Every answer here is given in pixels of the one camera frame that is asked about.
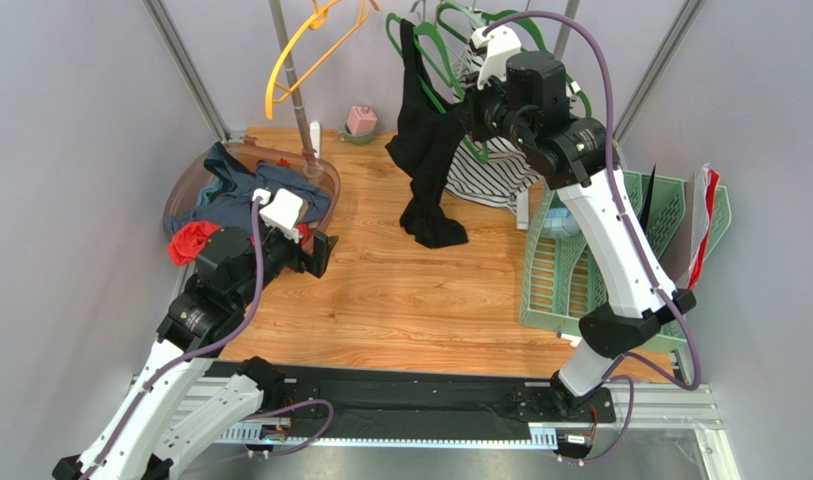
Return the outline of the black tank top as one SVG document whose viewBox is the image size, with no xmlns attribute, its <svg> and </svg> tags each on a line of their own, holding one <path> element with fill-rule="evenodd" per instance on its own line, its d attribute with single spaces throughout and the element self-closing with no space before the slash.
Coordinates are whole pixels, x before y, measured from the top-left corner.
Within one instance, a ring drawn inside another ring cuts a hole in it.
<svg viewBox="0 0 813 480">
<path fill-rule="evenodd" d="M 456 117 L 458 107 L 434 89 L 415 43 L 415 25 L 402 20 L 399 37 L 402 102 L 397 133 L 385 148 L 410 178 L 411 199 L 400 216 L 400 226 L 416 243 L 429 249 L 466 244 L 464 226 L 447 217 L 441 207 L 454 155 L 465 136 L 464 126 Z"/>
</svg>

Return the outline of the dark green velvet hanger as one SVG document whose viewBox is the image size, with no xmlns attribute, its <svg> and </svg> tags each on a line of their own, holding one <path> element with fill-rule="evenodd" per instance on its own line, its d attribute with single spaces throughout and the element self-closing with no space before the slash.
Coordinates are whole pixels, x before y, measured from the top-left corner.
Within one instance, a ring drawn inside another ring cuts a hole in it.
<svg viewBox="0 0 813 480">
<path fill-rule="evenodd" d="M 386 35 L 392 44 L 394 50 L 397 54 L 403 58 L 403 47 L 401 45 L 401 41 L 399 40 L 399 36 L 394 35 L 392 33 L 392 26 L 393 24 L 397 24 L 397 26 L 402 26 L 406 21 L 405 18 L 399 16 L 396 13 L 389 13 L 385 19 L 385 31 Z M 434 60 L 432 54 L 429 54 L 425 48 L 421 44 L 421 40 L 423 38 L 429 39 L 432 45 L 438 51 L 438 62 Z M 422 59 L 426 62 L 425 65 L 429 65 L 433 71 L 435 71 L 436 75 L 442 81 L 442 83 L 449 87 L 456 100 L 463 100 L 465 93 L 463 88 L 461 87 L 457 76 L 454 72 L 453 65 L 455 62 L 451 61 L 451 56 L 455 57 L 456 60 L 459 60 L 459 64 L 465 65 L 465 61 L 455 54 L 450 48 L 448 48 L 442 34 L 438 30 L 438 26 L 435 23 L 431 23 L 425 20 L 419 21 L 413 27 L 413 43 L 418 51 L 422 55 Z M 424 89 L 425 93 L 430 94 L 431 96 L 431 103 L 437 108 L 440 113 L 447 113 L 449 109 L 443 106 L 441 100 L 430 92 L 431 82 L 428 81 L 421 81 L 421 86 Z M 470 140 L 467 136 L 463 139 L 466 150 L 472 154 L 476 161 L 480 164 L 486 164 L 489 160 L 489 153 L 488 148 L 486 146 L 478 147 L 477 144 Z"/>
</svg>

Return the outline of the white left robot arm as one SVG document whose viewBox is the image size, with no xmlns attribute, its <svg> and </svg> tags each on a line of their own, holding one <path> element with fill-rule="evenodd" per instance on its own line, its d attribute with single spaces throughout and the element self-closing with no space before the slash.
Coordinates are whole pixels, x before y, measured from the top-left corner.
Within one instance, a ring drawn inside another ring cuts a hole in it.
<svg viewBox="0 0 813 480">
<path fill-rule="evenodd" d="M 276 228 L 215 230 L 204 240 L 194 274 L 172 301 L 116 414 L 83 453 L 58 461 L 53 478 L 178 479 L 233 424 L 259 410 L 280 408 L 283 373 L 253 357 L 202 406 L 171 421 L 225 345 L 248 326 L 263 290 L 284 269 L 322 277 L 337 242 L 317 231 L 305 250 Z"/>
</svg>

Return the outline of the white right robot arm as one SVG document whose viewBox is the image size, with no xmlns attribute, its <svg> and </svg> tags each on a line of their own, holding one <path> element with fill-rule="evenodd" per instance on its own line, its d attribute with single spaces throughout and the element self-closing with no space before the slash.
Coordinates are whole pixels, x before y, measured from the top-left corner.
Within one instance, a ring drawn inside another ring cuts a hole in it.
<svg viewBox="0 0 813 480">
<path fill-rule="evenodd" d="M 579 321 L 582 340 L 552 377 L 557 398 L 589 399 L 618 359 L 695 307 L 661 268 L 633 212 L 606 127 L 571 112 L 566 69 L 547 51 L 491 53 L 468 75 L 460 119 L 476 141 L 518 148 L 577 221 L 608 300 Z"/>
</svg>

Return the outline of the light green hanger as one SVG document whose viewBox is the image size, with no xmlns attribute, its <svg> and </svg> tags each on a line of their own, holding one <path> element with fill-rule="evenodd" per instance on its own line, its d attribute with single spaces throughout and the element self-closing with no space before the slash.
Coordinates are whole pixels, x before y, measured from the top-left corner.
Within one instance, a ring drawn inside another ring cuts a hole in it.
<svg viewBox="0 0 813 480">
<path fill-rule="evenodd" d="M 437 1 L 430 14 L 430 1 L 410 1 L 409 13 L 422 22 L 431 23 L 445 43 L 453 75 L 461 80 L 476 69 L 469 42 L 475 30 L 487 25 L 475 4 L 464 1 Z"/>
</svg>

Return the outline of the striped black white shirt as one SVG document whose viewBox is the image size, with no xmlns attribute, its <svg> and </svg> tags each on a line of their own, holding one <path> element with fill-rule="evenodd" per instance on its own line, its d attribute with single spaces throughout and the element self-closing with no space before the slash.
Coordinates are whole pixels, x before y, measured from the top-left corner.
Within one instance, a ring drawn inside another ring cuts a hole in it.
<svg viewBox="0 0 813 480">
<path fill-rule="evenodd" d="M 501 137 L 473 142 L 465 136 L 454 153 L 445 189 L 451 195 L 517 214 L 519 196 L 540 179 L 525 155 Z"/>
</svg>

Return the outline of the metal clothes rack pole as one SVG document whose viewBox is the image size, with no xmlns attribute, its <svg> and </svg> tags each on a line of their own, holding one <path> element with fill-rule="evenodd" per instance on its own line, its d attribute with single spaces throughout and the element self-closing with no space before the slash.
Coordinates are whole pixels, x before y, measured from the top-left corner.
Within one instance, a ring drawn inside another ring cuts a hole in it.
<svg viewBox="0 0 813 480">
<path fill-rule="evenodd" d="M 320 159 L 315 157 L 314 151 L 311 148 L 309 138 L 309 123 L 311 121 L 307 116 L 305 102 L 300 90 L 300 79 L 296 71 L 291 49 L 289 48 L 290 38 L 285 23 L 282 3 L 279 0 L 270 0 L 269 7 L 273 18 L 274 31 L 281 48 L 280 57 L 277 59 L 274 70 L 271 72 L 273 89 L 276 89 L 275 81 L 279 78 L 279 75 L 283 73 L 287 81 L 287 87 L 284 89 L 284 92 L 292 101 L 293 112 L 302 144 L 302 155 L 306 161 L 304 174 L 311 180 L 317 181 L 322 175 L 322 166 Z"/>
</svg>

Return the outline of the dark blue garment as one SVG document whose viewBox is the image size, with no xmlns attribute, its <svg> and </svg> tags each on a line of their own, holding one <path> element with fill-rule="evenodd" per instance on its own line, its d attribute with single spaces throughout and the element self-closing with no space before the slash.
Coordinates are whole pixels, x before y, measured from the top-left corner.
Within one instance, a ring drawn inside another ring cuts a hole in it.
<svg viewBox="0 0 813 480">
<path fill-rule="evenodd" d="M 305 223 L 322 219 L 332 204 L 329 193 L 299 172 L 267 161 L 258 162 L 255 169 L 249 171 L 221 143 L 207 151 L 204 168 L 216 177 L 218 188 L 212 192 L 209 203 L 164 217 L 163 227 L 170 235 L 194 221 L 249 229 L 253 193 L 257 189 L 275 193 L 284 188 L 298 195 L 309 204 L 303 217 Z"/>
</svg>

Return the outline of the white clothes rack base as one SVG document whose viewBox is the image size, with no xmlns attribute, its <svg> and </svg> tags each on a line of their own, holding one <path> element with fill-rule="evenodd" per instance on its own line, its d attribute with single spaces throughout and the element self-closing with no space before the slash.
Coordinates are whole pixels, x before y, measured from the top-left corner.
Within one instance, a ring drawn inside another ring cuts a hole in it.
<svg viewBox="0 0 813 480">
<path fill-rule="evenodd" d="M 322 128 L 321 124 L 317 121 L 311 121 L 309 123 L 309 138 L 311 143 L 311 148 L 314 151 L 314 155 L 316 158 L 321 157 L 321 141 L 322 141 Z"/>
</svg>

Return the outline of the teal garment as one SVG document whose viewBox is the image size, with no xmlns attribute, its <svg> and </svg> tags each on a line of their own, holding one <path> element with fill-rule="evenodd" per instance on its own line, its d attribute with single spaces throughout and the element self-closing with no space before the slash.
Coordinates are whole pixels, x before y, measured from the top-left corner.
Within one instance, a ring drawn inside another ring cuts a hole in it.
<svg viewBox="0 0 813 480">
<path fill-rule="evenodd" d="M 211 184 L 203 187 L 197 195 L 195 206 L 200 207 L 209 205 L 213 198 L 219 193 L 221 187 L 222 185 L 220 182 L 212 182 Z"/>
</svg>

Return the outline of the red garment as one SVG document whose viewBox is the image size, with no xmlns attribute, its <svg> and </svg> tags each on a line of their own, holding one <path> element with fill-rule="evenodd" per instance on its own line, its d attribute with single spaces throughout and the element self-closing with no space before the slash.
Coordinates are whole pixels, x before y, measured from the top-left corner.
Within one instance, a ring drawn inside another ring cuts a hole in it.
<svg viewBox="0 0 813 480">
<path fill-rule="evenodd" d="M 197 256 L 209 245 L 209 240 L 212 235 L 227 228 L 229 227 L 224 227 L 210 221 L 193 221 L 182 227 L 173 235 L 167 246 L 167 253 L 176 266 L 190 264 L 196 260 Z M 309 240 L 309 233 L 311 232 L 309 224 L 300 224 L 297 229 L 301 235 L 300 246 L 305 246 Z M 262 253 L 274 253 L 274 249 L 275 247 L 262 245 Z M 289 248 L 287 253 L 289 256 L 286 266 L 295 263 L 297 259 L 297 257 L 293 255 L 296 252 L 293 251 L 292 248 Z"/>
</svg>

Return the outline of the transparent brown laundry basket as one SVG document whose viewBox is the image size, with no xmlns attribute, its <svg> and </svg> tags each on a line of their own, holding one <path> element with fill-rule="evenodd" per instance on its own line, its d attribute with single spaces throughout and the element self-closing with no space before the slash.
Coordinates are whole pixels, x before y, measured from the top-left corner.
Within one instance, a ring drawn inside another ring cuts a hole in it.
<svg viewBox="0 0 813 480">
<path fill-rule="evenodd" d="M 314 232 L 316 231 L 324 232 L 326 230 L 328 224 L 330 223 L 334 215 L 335 207 L 337 205 L 337 201 L 339 199 L 340 194 L 340 177 L 335 168 L 331 164 L 324 160 L 320 160 L 320 164 L 322 166 L 322 175 L 317 181 L 314 181 L 304 174 L 304 167 L 306 166 L 306 161 L 304 157 L 300 155 L 295 155 L 289 152 L 264 147 L 257 147 L 242 143 L 221 143 L 221 144 L 223 144 L 229 151 L 229 153 L 232 156 L 234 156 L 241 164 L 243 164 L 249 171 L 253 171 L 258 162 L 267 161 L 281 166 L 287 166 L 302 174 L 305 177 L 305 179 L 310 181 L 310 183 L 312 183 L 313 185 L 323 188 L 327 193 L 331 195 L 332 204 L 322 219 L 308 223 L 311 230 L 308 237 L 309 240 Z M 211 184 L 212 182 L 218 182 L 216 177 L 213 174 L 206 171 L 204 168 L 204 159 L 207 151 L 200 155 L 196 160 L 194 160 L 191 166 L 188 167 L 188 169 L 182 174 L 181 178 L 177 181 L 176 185 L 173 187 L 173 190 L 169 195 L 169 198 L 165 205 L 163 219 L 166 216 L 182 213 L 195 207 L 199 191 L 206 185 Z M 163 227 L 163 223 L 162 228 L 169 245 L 173 235 L 170 235 L 165 230 L 165 228 Z M 253 234 L 252 220 L 249 229 L 245 229 L 242 227 L 238 228 L 245 231 L 247 236 L 251 236 Z"/>
</svg>

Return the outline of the green plastic file rack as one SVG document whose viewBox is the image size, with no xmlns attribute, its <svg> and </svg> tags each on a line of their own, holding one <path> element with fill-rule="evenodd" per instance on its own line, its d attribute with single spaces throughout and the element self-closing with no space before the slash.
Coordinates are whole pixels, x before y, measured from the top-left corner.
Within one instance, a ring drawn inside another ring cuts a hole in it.
<svg viewBox="0 0 813 480">
<path fill-rule="evenodd" d="M 696 202 L 694 181 L 661 174 L 626 171 L 626 190 L 636 214 L 651 201 L 646 238 L 674 282 L 689 263 Z M 604 276 L 583 235 L 552 239 L 548 213 L 563 203 L 554 192 L 544 192 L 527 234 L 519 323 L 559 334 L 578 336 L 580 317 L 607 302 Z"/>
</svg>

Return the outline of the red white folders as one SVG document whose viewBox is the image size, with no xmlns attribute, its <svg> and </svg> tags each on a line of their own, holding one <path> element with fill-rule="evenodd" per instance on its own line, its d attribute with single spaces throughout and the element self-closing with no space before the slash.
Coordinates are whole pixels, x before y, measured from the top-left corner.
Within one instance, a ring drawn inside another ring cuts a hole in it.
<svg viewBox="0 0 813 480">
<path fill-rule="evenodd" d="M 684 201 L 676 231 L 660 256 L 661 268 L 676 288 L 694 290 L 704 267 L 715 211 L 720 174 L 709 163 L 703 164 L 679 189 Z"/>
</svg>

